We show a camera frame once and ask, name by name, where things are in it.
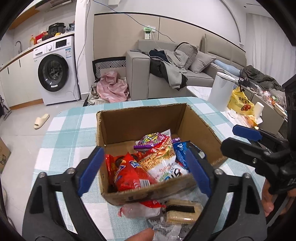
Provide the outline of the person's right hand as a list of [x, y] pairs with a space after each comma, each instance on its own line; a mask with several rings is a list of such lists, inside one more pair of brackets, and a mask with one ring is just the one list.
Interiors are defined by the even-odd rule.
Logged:
[[[267, 181], [267, 179], [264, 182], [262, 193], [261, 193], [261, 202], [264, 209], [264, 214], [267, 217], [274, 209], [273, 204], [273, 196], [269, 193], [269, 187], [270, 183]], [[285, 214], [289, 208], [291, 207], [295, 196], [296, 196], [296, 189], [290, 190], [287, 193], [288, 197], [290, 198], [285, 208], [281, 211], [281, 215]]]

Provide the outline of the person's left hand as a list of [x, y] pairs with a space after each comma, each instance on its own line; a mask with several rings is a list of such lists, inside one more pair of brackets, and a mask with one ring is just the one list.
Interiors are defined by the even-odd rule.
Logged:
[[133, 235], [126, 239], [126, 241], [152, 241], [154, 237], [154, 231], [151, 228], [147, 228], [136, 235]]

